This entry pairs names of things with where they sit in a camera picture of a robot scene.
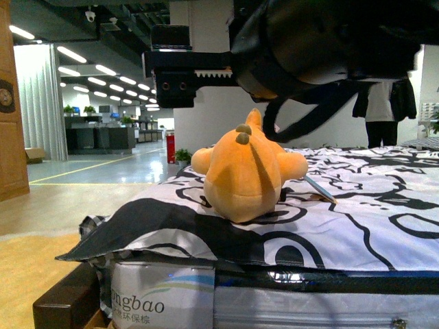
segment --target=stuffed animal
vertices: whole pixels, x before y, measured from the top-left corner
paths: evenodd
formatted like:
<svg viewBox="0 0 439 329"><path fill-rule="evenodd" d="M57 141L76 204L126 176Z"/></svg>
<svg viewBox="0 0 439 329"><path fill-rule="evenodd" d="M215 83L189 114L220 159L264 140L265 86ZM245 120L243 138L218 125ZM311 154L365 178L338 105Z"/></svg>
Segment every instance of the stuffed animal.
<svg viewBox="0 0 439 329"><path fill-rule="evenodd" d="M285 181L299 179L308 171L305 157L269 141L261 122L255 108L245 124L223 135L214 147L199 149L192 156L193 170L206 175L207 201L235 223L273 211Z"/></svg>

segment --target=camera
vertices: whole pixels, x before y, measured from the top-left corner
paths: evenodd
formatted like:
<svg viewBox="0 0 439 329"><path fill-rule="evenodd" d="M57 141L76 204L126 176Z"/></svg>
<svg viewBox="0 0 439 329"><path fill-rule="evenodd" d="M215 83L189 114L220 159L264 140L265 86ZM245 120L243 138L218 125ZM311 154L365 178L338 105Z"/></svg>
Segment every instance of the camera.
<svg viewBox="0 0 439 329"><path fill-rule="evenodd" d="M87 20L92 23L95 21L96 13L92 12L91 10L88 10L85 12L85 16Z"/></svg>

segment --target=black pants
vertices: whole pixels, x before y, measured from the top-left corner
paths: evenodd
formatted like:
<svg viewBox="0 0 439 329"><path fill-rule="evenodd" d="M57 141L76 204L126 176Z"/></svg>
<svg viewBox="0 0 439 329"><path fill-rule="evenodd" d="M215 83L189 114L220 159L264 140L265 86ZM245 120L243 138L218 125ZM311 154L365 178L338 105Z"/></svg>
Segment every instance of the black pants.
<svg viewBox="0 0 439 329"><path fill-rule="evenodd" d="M369 149L383 146L396 145L398 139L398 123L396 121L374 121L366 122L368 133Z"/></svg>

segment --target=cardboard box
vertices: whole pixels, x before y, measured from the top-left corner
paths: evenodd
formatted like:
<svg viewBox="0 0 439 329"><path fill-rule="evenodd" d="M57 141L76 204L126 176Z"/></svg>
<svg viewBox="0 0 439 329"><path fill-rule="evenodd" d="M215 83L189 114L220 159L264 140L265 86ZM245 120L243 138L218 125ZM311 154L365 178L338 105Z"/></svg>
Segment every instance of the cardboard box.
<svg viewBox="0 0 439 329"><path fill-rule="evenodd" d="M44 149L40 147L26 147L27 163L41 163L45 157Z"/></svg>

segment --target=clock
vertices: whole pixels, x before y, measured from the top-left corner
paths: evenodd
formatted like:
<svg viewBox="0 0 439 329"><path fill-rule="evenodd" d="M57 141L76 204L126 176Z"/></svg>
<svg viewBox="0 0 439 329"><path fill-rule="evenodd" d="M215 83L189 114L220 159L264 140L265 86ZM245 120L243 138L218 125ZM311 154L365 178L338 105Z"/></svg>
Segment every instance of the clock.
<svg viewBox="0 0 439 329"><path fill-rule="evenodd" d="M2 106L9 106L12 104L12 95L8 89L0 89L0 104Z"/></svg>
<svg viewBox="0 0 439 329"><path fill-rule="evenodd" d="M12 113L15 111L13 90L11 83L0 80L0 112Z"/></svg>

